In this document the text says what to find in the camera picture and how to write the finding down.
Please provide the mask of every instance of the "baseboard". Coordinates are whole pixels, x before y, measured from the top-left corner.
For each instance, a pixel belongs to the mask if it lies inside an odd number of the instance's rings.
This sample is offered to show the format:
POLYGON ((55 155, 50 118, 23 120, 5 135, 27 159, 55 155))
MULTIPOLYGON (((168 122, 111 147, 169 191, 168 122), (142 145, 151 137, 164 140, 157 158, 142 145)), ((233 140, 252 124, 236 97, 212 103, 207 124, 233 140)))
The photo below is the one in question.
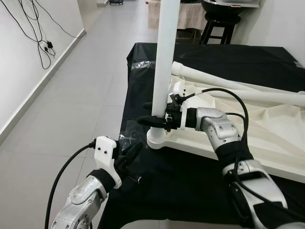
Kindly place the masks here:
MULTIPOLYGON (((86 30, 83 29, 78 36, 83 36, 85 33, 86 33, 86 30)), ((80 40, 81 40, 81 38, 74 39, 74 41, 71 43, 71 45, 66 49, 66 51, 61 55, 61 57, 54 64, 54 66, 49 71, 49 73, 44 77, 44 79, 41 80, 41 82, 38 84, 38 86, 32 91, 32 93, 29 95, 29 97, 23 102, 23 104, 20 106, 20 108, 15 112, 15 114, 12 116, 12 118, 10 119, 8 124, 6 124, 6 127, 0 133, 0 145, 2 145, 2 143, 8 137, 10 132, 14 129, 16 124, 19 122, 19 120, 22 118, 22 116, 26 113, 28 108, 33 104, 35 99, 42 92, 44 87, 47 85, 47 83, 50 81, 50 79, 54 76, 54 74, 57 72, 57 70, 60 68, 60 66, 64 63, 66 58, 70 55, 70 53, 72 52, 72 50, 75 48, 75 46, 77 45, 77 43, 80 40)))
POLYGON ((98 7, 105 7, 107 6, 109 0, 100 0, 100 2, 97 3, 98 7))

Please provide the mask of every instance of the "tiled floor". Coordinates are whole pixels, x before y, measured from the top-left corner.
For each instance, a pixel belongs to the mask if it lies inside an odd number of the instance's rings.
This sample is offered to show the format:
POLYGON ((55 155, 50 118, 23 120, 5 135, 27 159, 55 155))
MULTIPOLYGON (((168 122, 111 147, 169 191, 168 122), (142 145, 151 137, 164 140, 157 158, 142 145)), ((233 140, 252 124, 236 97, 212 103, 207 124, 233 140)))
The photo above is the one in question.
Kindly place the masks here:
MULTIPOLYGON (((121 6, 108 5, 87 32, 0 146, 1 229, 43 228, 51 186, 68 156, 99 135, 118 138, 127 90, 127 54, 135 42, 157 42, 157 31, 147 28, 144 0, 125 0, 121 6)), ((69 191, 94 168, 92 150, 73 160, 56 189, 51 221, 69 191)), ((211 227, 150 220, 124 228, 211 227)))

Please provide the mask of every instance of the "black chair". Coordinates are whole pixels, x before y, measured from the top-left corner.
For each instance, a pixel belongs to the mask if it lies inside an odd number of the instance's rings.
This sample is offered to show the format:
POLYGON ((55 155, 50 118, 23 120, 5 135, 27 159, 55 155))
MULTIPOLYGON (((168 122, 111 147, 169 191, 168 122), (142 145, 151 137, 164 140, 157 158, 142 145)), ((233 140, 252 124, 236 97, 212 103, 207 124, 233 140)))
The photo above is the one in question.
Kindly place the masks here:
POLYGON ((207 24, 202 33, 199 44, 207 44, 209 38, 221 39, 220 44, 230 44, 234 27, 240 22, 240 17, 236 14, 216 13, 206 13, 204 17, 207 20, 207 24), (224 28, 222 37, 211 36, 214 27, 224 28))

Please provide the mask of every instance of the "table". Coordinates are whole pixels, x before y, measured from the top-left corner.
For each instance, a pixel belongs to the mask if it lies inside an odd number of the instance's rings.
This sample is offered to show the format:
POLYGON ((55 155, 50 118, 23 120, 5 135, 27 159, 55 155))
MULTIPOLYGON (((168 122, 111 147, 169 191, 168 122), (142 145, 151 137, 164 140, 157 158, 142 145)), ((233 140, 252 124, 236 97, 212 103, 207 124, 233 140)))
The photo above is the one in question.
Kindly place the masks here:
MULTIPOLYGON (((153 99, 156 44, 136 43, 127 57, 128 91, 121 125, 121 143, 146 143, 147 127, 135 119, 149 112, 142 104, 153 99), (142 68, 135 68, 145 62, 142 68)), ((225 79, 267 87, 304 91, 303 68, 280 47, 242 45, 177 44, 174 61, 225 79)), ((132 171, 142 176, 140 184, 126 179, 112 190, 99 229, 119 229, 140 219, 170 219, 219 224, 238 224, 230 208, 218 161, 172 148, 145 147, 132 171)), ((305 204, 305 185, 272 176, 277 185, 305 204)), ((288 206, 305 214, 291 199, 288 206)))

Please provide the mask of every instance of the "white plastic pipe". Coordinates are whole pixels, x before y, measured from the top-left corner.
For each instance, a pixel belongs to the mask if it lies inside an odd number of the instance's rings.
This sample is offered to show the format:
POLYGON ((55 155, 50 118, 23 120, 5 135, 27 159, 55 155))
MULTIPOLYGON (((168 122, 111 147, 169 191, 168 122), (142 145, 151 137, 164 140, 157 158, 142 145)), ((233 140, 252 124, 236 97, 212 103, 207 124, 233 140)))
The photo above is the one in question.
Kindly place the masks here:
MULTIPOLYGON (((230 90, 237 94, 243 100, 251 100, 256 102, 265 103, 279 103, 279 104, 292 104, 300 107, 305 107, 305 94, 298 93, 274 93, 274 92, 260 92, 260 91, 241 91, 230 90)), ((219 96, 231 98, 230 94, 218 91, 207 92, 211 96, 219 96)))
POLYGON ((199 70, 189 68, 184 66, 181 63, 174 62, 172 65, 172 74, 173 75, 179 75, 183 76, 185 78, 192 79, 195 82, 198 83, 205 83, 210 85, 215 85, 219 87, 225 87, 230 89, 236 89, 236 90, 250 90, 250 91, 256 91, 255 89, 251 87, 247 87, 245 85, 241 85, 239 83, 232 82, 230 80, 226 80, 208 73, 201 72, 199 70))
MULTIPOLYGON (((171 81, 179 7, 179 0, 161 1, 152 99, 152 115, 157 117, 164 117, 165 115, 168 89, 171 81)), ((148 142, 161 142, 165 139, 165 132, 163 129, 152 127, 147 133, 147 137, 148 142)))

